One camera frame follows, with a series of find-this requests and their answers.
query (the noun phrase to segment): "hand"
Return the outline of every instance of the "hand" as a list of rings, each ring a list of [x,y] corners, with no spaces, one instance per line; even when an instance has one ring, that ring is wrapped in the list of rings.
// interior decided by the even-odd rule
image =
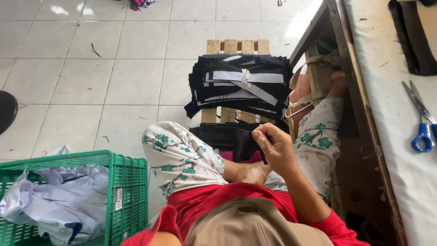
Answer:
[[[292,175],[296,168],[299,169],[290,135],[275,125],[270,123],[260,125],[253,130],[252,138],[263,150],[270,167],[284,179],[285,176]]]

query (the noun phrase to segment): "floral pants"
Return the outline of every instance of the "floral pants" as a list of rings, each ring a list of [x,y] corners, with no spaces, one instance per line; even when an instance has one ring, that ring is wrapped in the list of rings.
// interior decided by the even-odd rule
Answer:
[[[340,156],[336,130],[342,112],[341,98],[325,98],[299,123],[298,138],[294,143],[300,168],[327,203],[331,174]],[[228,184],[222,177],[225,170],[223,158],[175,122],[152,124],[144,131],[142,144],[148,164],[156,176],[157,187],[166,199],[179,190]],[[287,192],[284,179],[275,171],[267,176],[263,186]]]

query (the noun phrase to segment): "khaki cloth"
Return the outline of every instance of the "khaki cloth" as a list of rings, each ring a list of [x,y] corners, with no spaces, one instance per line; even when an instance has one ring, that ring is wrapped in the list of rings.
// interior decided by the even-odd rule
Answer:
[[[239,197],[200,217],[187,246],[333,246],[322,231],[288,222],[268,199]]]

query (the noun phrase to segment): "green plastic crate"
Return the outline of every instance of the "green plastic crate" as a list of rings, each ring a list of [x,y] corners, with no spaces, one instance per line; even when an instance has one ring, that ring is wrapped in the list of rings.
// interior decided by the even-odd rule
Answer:
[[[109,168],[108,205],[105,236],[78,244],[81,246],[119,246],[127,237],[147,228],[147,161],[117,155],[108,150],[34,158],[0,163],[0,200],[4,192],[23,173],[28,180],[45,183],[32,171],[54,167],[75,168],[101,165]],[[121,208],[116,210],[117,190],[121,191]],[[0,218],[0,246],[50,246],[38,235],[38,227],[17,225]]]

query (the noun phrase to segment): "red sleeve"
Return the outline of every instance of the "red sleeve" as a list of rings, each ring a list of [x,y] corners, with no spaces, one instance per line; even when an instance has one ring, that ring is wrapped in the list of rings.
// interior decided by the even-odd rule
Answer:
[[[169,205],[165,206],[161,210],[160,216],[156,219],[155,225],[152,229],[146,229],[138,232],[132,237],[126,239],[121,246],[146,246],[152,241],[153,237],[156,235],[156,232],[172,233],[177,236],[182,243],[183,240],[176,225],[176,215],[176,208]]]
[[[346,227],[346,224],[331,209],[331,215],[324,221],[309,226],[319,229],[328,235],[335,246],[370,246],[357,239],[357,234]]]

